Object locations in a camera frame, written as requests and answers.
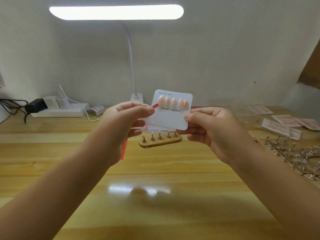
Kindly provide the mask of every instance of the cork board base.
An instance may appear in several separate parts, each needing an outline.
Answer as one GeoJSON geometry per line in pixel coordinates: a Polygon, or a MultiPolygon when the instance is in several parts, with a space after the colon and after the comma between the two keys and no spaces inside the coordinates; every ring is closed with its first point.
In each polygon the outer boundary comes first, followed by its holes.
{"type": "Polygon", "coordinates": [[[141,139],[139,140],[139,145],[143,148],[149,148],[149,147],[156,147],[156,146],[162,146],[162,145],[166,145],[166,144],[171,144],[171,143],[176,143],[182,140],[181,135],[177,134],[177,137],[173,137],[174,132],[170,132],[170,138],[166,138],[168,133],[161,133],[161,140],[158,140],[158,133],[154,133],[153,137],[154,137],[154,141],[151,141],[151,132],[148,133],[143,133],[143,135],[145,135],[146,137],[146,142],[143,143],[143,137],[141,137],[141,139]]]}

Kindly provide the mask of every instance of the white card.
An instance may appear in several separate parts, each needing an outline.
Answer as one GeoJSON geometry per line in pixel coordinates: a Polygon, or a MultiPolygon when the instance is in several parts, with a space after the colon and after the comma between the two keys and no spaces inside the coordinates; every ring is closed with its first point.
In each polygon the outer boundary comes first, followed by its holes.
{"type": "Polygon", "coordinates": [[[188,122],[184,115],[190,113],[192,98],[190,93],[156,90],[151,106],[159,106],[155,108],[155,113],[146,119],[146,126],[186,130],[188,122]],[[164,98],[163,103],[159,102],[160,97],[164,98]]]}
{"type": "Polygon", "coordinates": [[[263,119],[262,127],[285,136],[290,136],[290,128],[288,126],[282,125],[272,120],[263,119]]]}
{"type": "Polygon", "coordinates": [[[301,130],[290,128],[290,135],[288,136],[291,139],[299,140],[301,136],[301,130]]]}
{"type": "Polygon", "coordinates": [[[320,131],[320,125],[316,120],[294,118],[300,124],[313,131],[320,131]]]}
{"type": "Polygon", "coordinates": [[[254,112],[257,115],[273,114],[273,112],[271,110],[267,109],[263,105],[248,106],[247,108],[250,109],[252,112],[254,112]]]}
{"type": "Polygon", "coordinates": [[[303,126],[298,121],[296,121],[294,119],[294,117],[292,117],[289,114],[286,114],[286,115],[271,115],[271,117],[274,118],[276,121],[278,121],[280,124],[287,125],[287,126],[290,126],[290,127],[303,126]]]}

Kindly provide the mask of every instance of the desk lamp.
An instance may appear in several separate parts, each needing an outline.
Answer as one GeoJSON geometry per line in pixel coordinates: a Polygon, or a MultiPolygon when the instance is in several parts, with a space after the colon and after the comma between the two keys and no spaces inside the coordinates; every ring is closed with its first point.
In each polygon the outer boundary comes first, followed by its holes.
{"type": "MultiPolygon", "coordinates": [[[[143,6],[90,6],[90,7],[50,7],[50,12],[63,20],[176,20],[182,17],[184,10],[179,5],[143,5],[143,6]]],[[[132,43],[127,26],[123,27],[127,34],[131,70],[135,93],[131,101],[143,103],[142,93],[137,92],[132,43]]]]}

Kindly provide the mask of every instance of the white power strip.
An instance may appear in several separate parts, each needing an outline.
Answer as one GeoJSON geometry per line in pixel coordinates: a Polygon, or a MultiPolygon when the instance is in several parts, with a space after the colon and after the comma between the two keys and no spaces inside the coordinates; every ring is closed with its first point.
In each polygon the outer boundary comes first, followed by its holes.
{"type": "Polygon", "coordinates": [[[33,117],[83,117],[86,111],[90,110],[89,104],[70,104],[67,109],[49,109],[46,108],[38,113],[32,113],[33,117]]]}

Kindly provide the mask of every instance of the packaged nail sheet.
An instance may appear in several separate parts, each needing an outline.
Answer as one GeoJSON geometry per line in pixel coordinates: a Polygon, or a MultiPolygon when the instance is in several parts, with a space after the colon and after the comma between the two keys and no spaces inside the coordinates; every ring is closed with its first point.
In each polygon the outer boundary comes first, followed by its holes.
{"type": "Polygon", "coordinates": [[[186,130],[184,115],[190,113],[192,94],[156,90],[151,106],[155,113],[146,119],[146,126],[186,130]]]}

